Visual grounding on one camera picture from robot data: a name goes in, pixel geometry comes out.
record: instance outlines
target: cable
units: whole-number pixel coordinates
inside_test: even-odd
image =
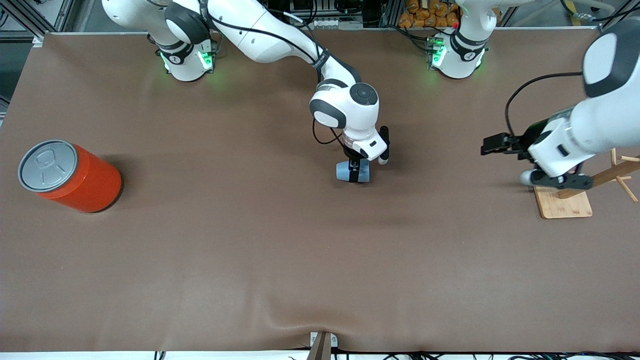
[[[211,20],[213,20],[213,22],[217,22],[218,24],[220,24],[220,25],[222,25],[222,26],[226,26],[226,27],[228,27],[228,28],[232,28],[232,29],[236,29],[236,30],[241,30],[241,31],[249,31],[249,32],[252,32],[252,33],[258,33],[258,34],[263,34],[263,35],[269,35],[269,36],[271,36],[271,37],[275,37],[275,38],[277,38],[277,39],[280,39],[280,40],[282,40],[282,41],[286,42],[287,44],[289,44],[289,45],[291,45],[291,46],[295,47],[297,50],[299,50],[301,53],[303,53],[307,58],[309,58],[309,60],[310,60],[312,63],[316,61],[316,59],[313,59],[313,57],[311,57],[311,55],[309,55],[309,53],[308,53],[308,52],[304,51],[304,49],[302,49],[300,46],[298,46],[298,45],[294,44],[293,42],[291,42],[290,40],[288,40],[288,39],[286,39],[286,38],[284,38],[284,37],[281,37],[280,35],[276,35],[276,34],[274,34],[274,33],[270,33],[270,32],[268,32],[268,31],[263,31],[263,30],[258,30],[258,29],[244,28],[244,27],[242,27],[242,26],[235,26],[235,25],[227,24],[226,22],[222,22],[222,21],[220,21],[220,20],[218,20],[218,19],[215,19],[214,17],[210,17],[210,18],[211,18]]]
[[[591,19],[591,21],[600,22],[600,21],[604,21],[604,20],[615,19],[615,18],[617,18],[619,16],[628,15],[628,14],[634,12],[634,11],[637,11],[637,10],[640,10],[640,6],[635,7],[633,9],[626,10],[626,11],[621,12],[621,13],[617,13],[616,15],[611,15],[611,16],[606,16],[606,17],[599,17],[597,19]]]
[[[544,80],[544,79],[550,79],[550,78],[561,78],[561,77],[565,77],[565,76],[581,76],[582,75],[582,71],[580,72],[557,72],[555,74],[547,74],[547,75],[542,75],[542,76],[538,76],[535,79],[529,80],[526,83],[524,83],[524,85],[522,85],[521,87],[518,88],[518,90],[516,90],[513,95],[511,95],[511,97],[509,98],[509,100],[507,101],[507,105],[504,107],[504,120],[507,123],[507,129],[509,129],[509,133],[511,134],[511,136],[515,136],[514,132],[513,132],[513,127],[511,127],[511,120],[509,119],[509,107],[511,106],[511,101],[513,101],[513,99],[515,99],[516,96],[518,96],[518,94],[524,90],[524,88],[526,88],[527,86],[540,81],[540,80]],[[509,358],[509,360],[516,360],[516,359],[525,359],[525,360],[531,360],[528,357],[522,357],[522,356],[513,356],[511,358]]]
[[[512,356],[509,358],[509,360],[517,360],[517,359],[522,359],[522,360],[539,360],[539,359],[544,359],[544,360],[566,360],[569,359],[571,357],[574,356],[598,356],[598,357],[606,357],[612,360],[626,360],[624,358],[624,356],[619,356],[617,354],[614,353],[602,353],[602,352],[594,352],[594,351],[583,351],[583,352],[576,352],[574,354],[563,354],[563,355],[558,355],[558,354],[551,354],[551,353],[542,353],[542,354],[530,354],[530,356],[521,356],[521,355],[517,355],[517,356]]]
[[[9,20],[9,14],[6,13],[4,9],[0,9],[0,11],[2,11],[2,12],[0,12],[0,22],[2,22],[0,24],[0,28],[2,28],[6,24],[7,20]]]
[[[320,144],[320,145],[329,145],[330,143],[333,143],[334,141],[338,140],[337,136],[334,136],[333,140],[324,142],[324,141],[320,141],[320,139],[318,139],[318,136],[316,135],[316,118],[314,117],[314,122],[311,125],[311,132],[314,134],[314,139],[316,139],[316,141]]]
[[[294,16],[288,12],[283,12],[280,10],[274,10],[274,9],[269,9],[269,11],[271,12],[275,12],[275,13],[281,13],[282,15],[285,15],[286,17],[290,17],[292,19],[294,19],[295,21],[301,22],[301,19],[297,16]],[[303,22],[303,27],[307,28],[307,30],[309,30],[309,35],[307,35],[304,31],[302,31],[303,34],[305,34],[309,39],[311,39],[311,41],[314,42],[314,44],[316,45],[316,55],[317,58],[316,59],[320,59],[320,44],[318,44],[318,41],[316,39],[316,33],[314,33],[313,30],[311,30],[311,27],[308,24],[304,24]],[[322,74],[320,69],[316,70],[316,75],[317,75],[317,81],[318,83],[320,82],[320,80],[322,80]]]
[[[330,127],[329,129],[331,129],[331,133],[333,134],[335,139],[338,140],[338,143],[340,144],[340,146],[342,146],[343,149],[349,149],[348,147],[346,147],[346,145],[344,145],[342,143],[342,141],[339,138],[339,136],[342,136],[342,133],[340,135],[338,135],[338,134],[335,133],[335,130],[332,127]]]
[[[566,12],[569,13],[569,15],[573,16],[573,14],[575,14],[575,12],[569,9],[569,6],[566,5],[566,0],[560,0],[560,3],[562,4],[562,7],[566,10]]]
[[[311,24],[318,15],[318,0],[313,0],[311,9],[313,11],[309,11],[309,18],[305,22],[305,25]]]
[[[575,169],[573,170],[574,174],[580,174],[580,172],[582,172],[582,166],[584,165],[584,161],[582,163],[579,163],[578,165],[575,166]]]
[[[431,50],[426,49],[424,46],[422,46],[422,45],[420,45],[419,43],[417,43],[417,42],[416,42],[416,40],[426,41],[426,40],[427,40],[427,38],[426,38],[426,37],[419,37],[419,36],[416,36],[416,35],[409,34],[409,31],[408,31],[408,30],[398,28],[398,27],[397,27],[397,26],[395,26],[395,25],[385,25],[385,26],[384,26],[384,28],[392,28],[392,29],[396,29],[398,32],[400,32],[400,34],[402,34],[402,35],[406,36],[409,40],[411,40],[411,43],[412,43],[415,47],[417,47],[417,48],[418,48],[418,49],[420,49],[421,51],[424,51],[425,53],[433,53],[433,52],[434,52],[434,51],[431,51]],[[438,30],[439,32],[441,32],[441,33],[443,33],[443,34],[449,35],[449,34],[445,33],[444,31],[442,31],[442,30],[440,30],[440,29],[438,29],[438,28],[434,28],[434,29]]]
[[[391,25],[391,24],[389,24],[389,25],[384,25],[384,26],[383,26],[383,28],[392,28],[392,29],[396,29],[396,30],[398,30],[402,35],[404,35],[404,36],[406,36],[406,37],[407,37],[407,36],[408,36],[408,37],[412,37],[412,38],[414,38],[414,39],[416,39],[416,40],[426,40],[426,39],[427,39],[426,37],[419,37],[419,36],[417,36],[417,35],[409,34],[409,31],[408,31],[407,29],[401,29],[401,28],[398,28],[398,27],[397,27],[397,26],[395,26],[395,25]],[[450,34],[447,34],[447,33],[446,33],[446,32],[444,32],[444,31],[442,31],[441,29],[436,28],[435,26],[425,26],[425,28],[434,29],[435,31],[437,31],[437,32],[439,32],[439,33],[441,33],[441,34],[450,35]]]
[[[314,9],[317,8],[317,2],[316,1],[317,0],[309,0],[308,1],[308,4],[309,4],[309,18],[307,19],[307,21],[303,22],[304,25],[309,25],[313,21]]]

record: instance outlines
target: black cable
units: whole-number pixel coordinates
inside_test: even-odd
[[[566,12],[569,13],[569,15],[573,16],[575,14],[575,12],[573,12],[573,10],[569,9],[569,6],[566,5],[566,1],[565,0],[560,0],[560,3],[562,4],[562,7],[566,10]]]
[[[627,1],[625,1],[625,3],[624,3],[621,7],[619,7],[619,8],[621,8],[621,9],[626,8],[627,6],[629,6],[629,4],[630,4],[632,1],[633,1],[633,0],[627,0]],[[610,23],[610,22],[611,22],[611,19],[609,19],[607,22],[605,22],[605,23],[604,23],[604,26],[609,25],[609,23]]]
[[[0,9],[0,11],[2,11],[2,12],[0,12],[0,21],[2,21],[2,24],[0,24],[0,28],[2,28],[6,24],[7,20],[9,20],[9,14],[6,13],[4,11],[4,9]]]
[[[538,360],[538,359],[565,360],[565,359],[569,359],[569,358],[575,357],[575,356],[598,356],[598,357],[606,357],[606,358],[612,359],[612,360],[625,360],[623,357],[618,356],[618,355],[613,354],[613,353],[602,353],[602,352],[594,352],[594,351],[583,351],[583,352],[576,352],[576,353],[573,353],[573,354],[563,354],[563,355],[549,354],[549,353],[530,354],[530,356],[517,355],[517,356],[510,357],[509,360],[517,360],[517,359],[522,359],[522,360]]]
[[[426,360],[438,360],[437,356],[432,356],[431,354],[424,352],[424,351],[420,351],[418,353],[418,355],[422,358],[422,359],[426,359]]]
[[[309,11],[309,18],[307,19],[307,21],[305,21],[305,24],[306,25],[311,24],[316,19],[317,15],[318,15],[318,0],[313,0],[311,11]]]
[[[269,10],[270,10],[270,11],[272,11],[272,12],[276,12],[276,13],[282,13],[282,14],[284,14],[284,12],[282,12],[282,11],[280,11],[280,10],[274,10],[274,9],[269,9]],[[310,35],[307,35],[307,34],[306,34],[306,33],[304,33],[304,32],[303,32],[303,34],[307,35],[307,37],[310,37],[310,39],[314,42],[314,44],[316,45],[316,54],[317,54],[317,58],[320,58],[320,45],[318,44],[318,41],[316,40],[316,34],[314,33],[314,31],[311,29],[311,27],[310,27],[308,24],[304,24],[304,26],[309,30],[309,34],[310,34]],[[306,54],[306,55],[311,59],[311,61],[315,61],[315,60],[313,60],[313,58],[311,58],[311,56],[309,56],[307,53],[305,53],[305,54]],[[317,82],[318,82],[318,83],[320,83],[321,76],[322,76],[322,75],[321,75],[321,71],[320,71],[320,69],[317,69],[317,70],[316,70],[316,73],[317,73]],[[343,146],[343,147],[344,147],[344,144],[342,144],[342,142],[341,142],[341,141],[340,141],[340,139],[339,139],[339,136],[342,136],[342,134],[340,134],[340,135],[336,135],[336,133],[335,133],[335,131],[334,131],[333,129],[331,129],[331,131],[332,131],[332,133],[333,133],[333,140],[330,140],[330,141],[328,141],[328,142],[324,142],[324,141],[321,141],[320,139],[318,139],[318,137],[317,137],[317,135],[316,135],[316,122],[317,122],[317,120],[316,120],[316,118],[314,117],[314,118],[313,118],[313,123],[312,123],[312,125],[311,125],[311,132],[312,132],[312,134],[314,135],[314,139],[316,139],[316,141],[317,141],[319,144],[321,144],[321,145],[328,145],[328,144],[333,143],[334,141],[336,141],[336,140],[337,140],[337,141],[341,144],[341,146]]]
[[[420,45],[419,43],[417,43],[417,42],[416,42],[416,40],[426,41],[426,40],[427,40],[427,38],[426,38],[426,37],[419,37],[419,36],[416,36],[416,35],[409,34],[409,31],[408,31],[408,30],[406,30],[406,29],[402,29],[402,28],[398,28],[398,27],[397,27],[397,26],[395,26],[395,25],[385,25],[384,27],[385,27],[385,28],[392,28],[392,29],[396,29],[398,32],[400,32],[400,34],[402,34],[402,35],[406,36],[409,40],[411,40],[411,43],[412,43],[415,47],[417,47],[418,49],[420,49],[421,51],[424,51],[425,53],[433,53],[433,52],[434,52],[434,51],[431,51],[431,50],[426,49],[424,46],[422,46],[422,45]],[[449,34],[445,33],[444,31],[442,31],[442,30],[440,30],[440,29],[438,29],[438,28],[434,28],[434,29],[438,30],[439,32],[441,32],[441,33],[443,33],[443,34],[445,34],[445,35],[449,35]]]
[[[392,29],[396,29],[396,30],[398,30],[402,35],[404,35],[404,36],[406,36],[406,37],[407,37],[407,36],[412,37],[412,38],[414,38],[414,39],[416,39],[416,40],[426,40],[426,39],[427,39],[426,37],[419,37],[419,36],[417,36],[417,35],[409,34],[409,31],[408,31],[407,29],[398,28],[398,27],[397,27],[397,26],[395,26],[395,25],[391,25],[391,24],[389,24],[389,25],[384,25],[384,28],[392,28]],[[441,29],[436,28],[435,26],[425,26],[425,28],[434,29],[435,31],[437,31],[437,32],[439,32],[439,33],[441,33],[441,34],[450,35],[450,34],[447,34],[447,33],[446,33],[446,32],[444,32],[444,31],[442,31]]]
[[[507,105],[505,105],[504,107],[504,120],[507,123],[507,129],[509,129],[509,133],[511,134],[511,136],[515,136],[514,132],[513,132],[513,127],[511,127],[511,120],[509,119],[509,107],[511,106],[511,101],[513,101],[513,99],[515,99],[516,96],[518,96],[518,94],[524,90],[524,88],[526,88],[527,86],[540,81],[540,80],[544,80],[544,79],[550,79],[550,78],[561,78],[561,77],[565,77],[565,76],[581,76],[582,75],[582,71],[580,72],[558,72],[555,74],[547,74],[547,75],[542,75],[542,76],[538,76],[535,79],[529,80],[526,83],[524,83],[521,87],[518,88],[518,90],[516,90],[513,95],[511,95],[511,97],[509,98],[509,100],[507,101]],[[517,360],[517,359],[523,359],[523,360],[531,360],[530,357],[524,357],[524,356],[513,356],[510,357],[509,360]]]
[[[574,174],[580,175],[582,172],[582,166],[584,165],[584,161],[575,166],[575,170],[573,170]]]
[[[307,21],[305,21],[303,24],[305,25],[309,25],[311,24],[311,22],[313,21],[313,17],[314,17],[314,8],[317,6],[316,3],[317,0],[309,0],[309,18],[307,19]]]
[[[276,35],[274,33],[270,33],[268,31],[263,31],[263,30],[258,30],[258,29],[250,29],[250,28],[244,28],[242,26],[235,26],[235,25],[231,25],[231,24],[227,24],[226,22],[222,22],[221,20],[215,19],[214,17],[210,17],[211,20],[213,20],[213,22],[217,22],[218,24],[222,25],[222,26],[226,26],[228,28],[232,28],[232,29],[236,29],[236,30],[241,30],[241,31],[249,31],[252,33],[258,33],[258,34],[264,34],[264,35],[269,35],[271,37],[275,37],[277,39],[280,39],[284,42],[286,42],[287,44],[295,47],[297,50],[299,50],[301,53],[303,53],[307,58],[309,58],[309,60],[311,60],[311,62],[315,62],[316,59],[313,59],[313,57],[311,57],[311,55],[309,55],[308,52],[304,51],[304,49],[302,49],[300,46],[294,44],[293,42],[291,42],[290,40],[281,37],[280,35]]]
[[[609,20],[609,19],[615,19],[615,18],[617,18],[619,16],[627,15],[627,14],[630,14],[630,13],[632,13],[634,11],[637,11],[637,10],[640,10],[640,6],[638,6],[636,8],[633,8],[633,9],[626,10],[626,11],[621,12],[621,13],[617,13],[616,15],[599,17],[597,19],[591,19],[591,21],[599,22],[599,21],[604,21],[604,20]]]

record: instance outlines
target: green led light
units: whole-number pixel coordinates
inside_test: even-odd
[[[163,63],[164,63],[164,68],[165,68],[167,71],[169,71],[169,64],[167,64],[167,62],[166,62],[166,58],[164,57],[164,54],[163,54],[163,53],[160,53],[160,57],[162,58],[162,61],[163,61]]]
[[[211,64],[213,63],[213,61],[211,60],[211,54],[201,53],[199,51],[198,57],[200,58],[200,61],[202,62],[202,66],[204,66],[205,69],[211,69],[211,66],[212,66]]]
[[[442,65],[442,60],[444,56],[447,54],[447,47],[442,46],[434,55],[433,55],[433,66]]]

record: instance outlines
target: brown table surface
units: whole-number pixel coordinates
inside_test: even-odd
[[[143,36],[47,36],[0,131],[0,350],[296,348],[317,329],[354,351],[640,350],[638,207],[610,184],[593,218],[542,220],[529,165],[479,155],[509,95],[579,70],[595,36],[498,31],[454,81],[398,33],[319,31],[380,93],[392,155],[367,185],[337,181],[342,151],[313,140],[300,59],[227,43],[215,75],[180,83]],[[535,84],[514,126],[583,98],[579,78]],[[20,187],[20,158],[52,138],[122,171],[113,208]]]

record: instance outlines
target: wooden base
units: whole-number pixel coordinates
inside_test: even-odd
[[[534,187],[536,200],[540,208],[540,216],[553,218],[587,218],[593,215],[587,193],[579,193],[568,199],[557,196],[558,189]]]

